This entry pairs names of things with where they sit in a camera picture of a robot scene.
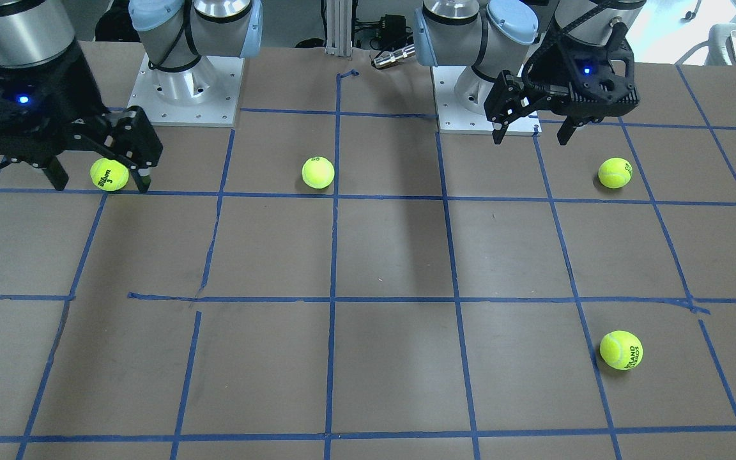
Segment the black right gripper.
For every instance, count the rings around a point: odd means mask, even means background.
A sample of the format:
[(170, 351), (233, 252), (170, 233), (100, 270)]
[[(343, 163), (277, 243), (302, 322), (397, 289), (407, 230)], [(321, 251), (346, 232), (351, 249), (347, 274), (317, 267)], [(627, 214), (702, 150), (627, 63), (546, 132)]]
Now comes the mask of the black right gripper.
[(547, 38), (557, 42), (528, 71), (528, 97), (541, 109), (568, 116), (573, 123), (625, 116), (640, 104), (634, 81), (634, 55), (626, 40), (627, 26), (608, 28), (604, 45), (561, 36), (550, 23)]

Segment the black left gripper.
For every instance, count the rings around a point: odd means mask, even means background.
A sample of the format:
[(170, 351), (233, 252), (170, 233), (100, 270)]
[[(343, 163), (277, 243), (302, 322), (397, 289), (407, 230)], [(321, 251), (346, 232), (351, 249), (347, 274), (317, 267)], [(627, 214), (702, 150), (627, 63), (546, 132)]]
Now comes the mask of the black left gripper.
[(62, 152), (105, 142), (109, 116), (77, 40), (44, 64), (0, 65), (1, 157), (58, 171)]

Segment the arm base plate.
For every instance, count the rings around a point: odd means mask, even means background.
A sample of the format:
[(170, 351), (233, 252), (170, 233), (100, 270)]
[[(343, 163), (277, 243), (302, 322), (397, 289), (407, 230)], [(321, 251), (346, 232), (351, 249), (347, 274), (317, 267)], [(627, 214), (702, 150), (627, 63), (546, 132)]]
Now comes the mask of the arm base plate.
[(144, 56), (128, 99), (155, 126), (232, 128), (236, 123), (246, 60), (204, 56), (189, 70), (149, 68)]
[(431, 69), (439, 131), (442, 134), (491, 135), (483, 102), (493, 87), (468, 66), (435, 66)]

